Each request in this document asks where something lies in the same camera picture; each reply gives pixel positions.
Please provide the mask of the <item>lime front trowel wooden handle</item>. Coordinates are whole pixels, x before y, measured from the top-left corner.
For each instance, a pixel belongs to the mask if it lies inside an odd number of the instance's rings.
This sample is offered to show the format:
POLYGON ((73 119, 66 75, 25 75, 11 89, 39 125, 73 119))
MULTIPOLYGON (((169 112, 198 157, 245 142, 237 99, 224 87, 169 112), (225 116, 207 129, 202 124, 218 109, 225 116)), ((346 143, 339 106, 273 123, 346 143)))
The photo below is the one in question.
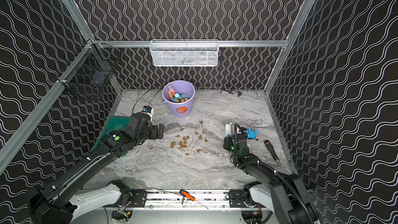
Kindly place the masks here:
POLYGON ((170 101, 173 102, 174 96, 173 96, 172 92, 168 91, 168 94, 169 94, 170 101))

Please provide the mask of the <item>purple trowel pink handle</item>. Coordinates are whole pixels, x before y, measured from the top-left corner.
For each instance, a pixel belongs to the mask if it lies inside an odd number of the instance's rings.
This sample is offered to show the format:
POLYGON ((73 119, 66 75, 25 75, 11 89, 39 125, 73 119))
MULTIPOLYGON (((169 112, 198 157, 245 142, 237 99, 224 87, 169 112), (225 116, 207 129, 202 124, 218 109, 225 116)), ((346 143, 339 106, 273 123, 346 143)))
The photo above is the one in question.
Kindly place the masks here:
POLYGON ((174 90, 174 88, 171 86, 171 85, 168 85, 168 91, 170 91, 170 92, 174 92, 175 90, 174 90))

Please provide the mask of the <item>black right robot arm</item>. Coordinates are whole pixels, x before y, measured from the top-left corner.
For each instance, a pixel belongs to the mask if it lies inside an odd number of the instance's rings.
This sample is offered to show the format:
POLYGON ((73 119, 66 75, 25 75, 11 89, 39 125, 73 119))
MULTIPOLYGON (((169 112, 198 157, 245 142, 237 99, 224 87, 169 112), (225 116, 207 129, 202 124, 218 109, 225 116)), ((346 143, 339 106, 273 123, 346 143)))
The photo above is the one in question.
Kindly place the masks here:
POLYGON ((250 184, 248 204, 261 204, 272 211, 280 224, 314 224, 318 213, 302 180, 296 174, 276 170, 249 151, 246 135, 227 135, 223 147, 230 151, 232 163, 257 179, 250 184))

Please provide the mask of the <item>white blue brush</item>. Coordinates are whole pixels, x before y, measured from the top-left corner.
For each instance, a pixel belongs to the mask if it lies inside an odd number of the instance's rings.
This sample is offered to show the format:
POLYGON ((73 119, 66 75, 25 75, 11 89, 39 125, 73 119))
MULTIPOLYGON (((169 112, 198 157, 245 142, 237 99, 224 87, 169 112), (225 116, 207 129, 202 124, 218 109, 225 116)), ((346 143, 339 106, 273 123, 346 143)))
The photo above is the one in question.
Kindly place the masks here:
POLYGON ((225 125, 225 133, 227 137, 232 136, 232 125, 230 123, 226 123, 225 125))

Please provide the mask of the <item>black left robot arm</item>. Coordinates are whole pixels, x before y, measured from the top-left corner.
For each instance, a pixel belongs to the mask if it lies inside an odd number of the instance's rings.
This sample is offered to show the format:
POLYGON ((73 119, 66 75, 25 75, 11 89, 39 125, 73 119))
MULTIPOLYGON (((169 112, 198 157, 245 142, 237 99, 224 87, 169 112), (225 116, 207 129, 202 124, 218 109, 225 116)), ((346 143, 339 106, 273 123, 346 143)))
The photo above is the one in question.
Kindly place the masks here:
POLYGON ((91 153, 54 181, 26 192, 31 221, 34 224, 69 224, 97 208, 123 201, 129 193, 125 183, 78 196, 77 192, 100 170, 146 140, 162 139, 165 126, 154 125, 147 113, 135 113, 122 130, 104 136, 91 153))

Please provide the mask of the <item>wide light blue trowel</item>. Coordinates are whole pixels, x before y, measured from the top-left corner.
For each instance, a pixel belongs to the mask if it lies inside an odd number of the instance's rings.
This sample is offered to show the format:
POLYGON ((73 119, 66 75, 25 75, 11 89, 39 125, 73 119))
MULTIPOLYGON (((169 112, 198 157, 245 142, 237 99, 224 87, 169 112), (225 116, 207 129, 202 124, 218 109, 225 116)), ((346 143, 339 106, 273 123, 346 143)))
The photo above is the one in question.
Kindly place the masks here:
POLYGON ((188 99, 188 96, 186 94, 175 93, 174 96, 173 96, 173 101, 174 102, 184 102, 187 99, 188 99))

